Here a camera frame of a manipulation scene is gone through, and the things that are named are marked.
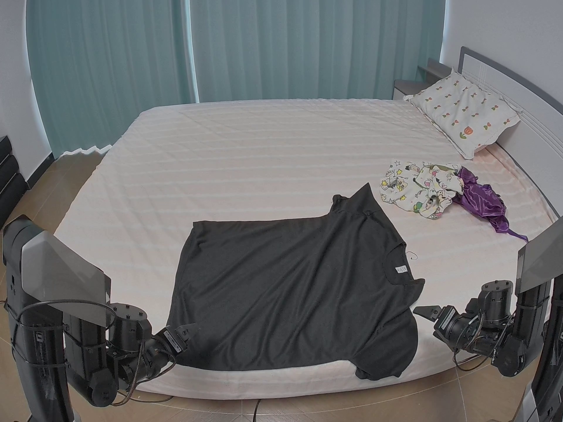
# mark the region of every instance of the wall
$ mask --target wall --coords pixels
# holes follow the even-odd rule
[[[441,62],[467,46],[563,102],[563,0],[447,0]]]
[[[0,135],[8,135],[28,179],[51,153],[29,72],[26,0],[0,0]]]

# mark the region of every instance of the purple cloth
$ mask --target purple cloth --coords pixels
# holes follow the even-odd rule
[[[471,214],[489,219],[497,233],[508,233],[528,242],[528,238],[514,233],[508,228],[508,219],[505,217],[506,206],[501,196],[496,194],[490,185],[480,185],[473,173],[461,167],[457,176],[463,180],[463,194],[457,194],[452,201],[460,204]]]

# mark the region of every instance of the tiled floor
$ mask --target tiled floor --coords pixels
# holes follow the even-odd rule
[[[70,203],[99,164],[101,156],[64,156],[27,192],[11,218],[26,214],[54,232]],[[6,296],[4,265],[0,264],[0,299]],[[10,353],[7,315],[0,310],[0,422],[25,421],[29,414]],[[414,382],[384,388],[263,400],[260,422],[486,422],[509,421],[535,365],[515,378],[505,378],[490,365],[474,372],[450,369]],[[130,402],[122,407],[93,408],[71,390],[83,422],[248,422],[256,401],[205,401],[175,397],[165,404]],[[159,396],[135,393],[135,398]]]

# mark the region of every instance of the headboard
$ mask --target headboard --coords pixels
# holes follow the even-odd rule
[[[502,95],[521,122],[506,129],[499,144],[563,215],[563,105],[523,76],[462,47],[458,73],[481,89]]]

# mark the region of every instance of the bed sheet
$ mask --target bed sheet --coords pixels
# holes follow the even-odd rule
[[[153,332],[167,320],[179,254],[199,220],[324,215],[332,196],[366,182],[376,193],[391,161],[461,163],[490,183],[511,228],[537,236],[553,214],[498,146],[461,158],[409,102],[273,100],[197,103],[142,113],[76,196],[56,236],[112,280],[111,301],[143,308]],[[451,205],[437,221],[381,203],[407,243],[416,305],[463,310],[481,285],[515,280],[523,241]],[[348,361],[269,371],[176,366],[139,389],[191,398],[267,398],[378,387],[453,366],[433,324],[416,316],[418,351],[403,374],[359,380]]]

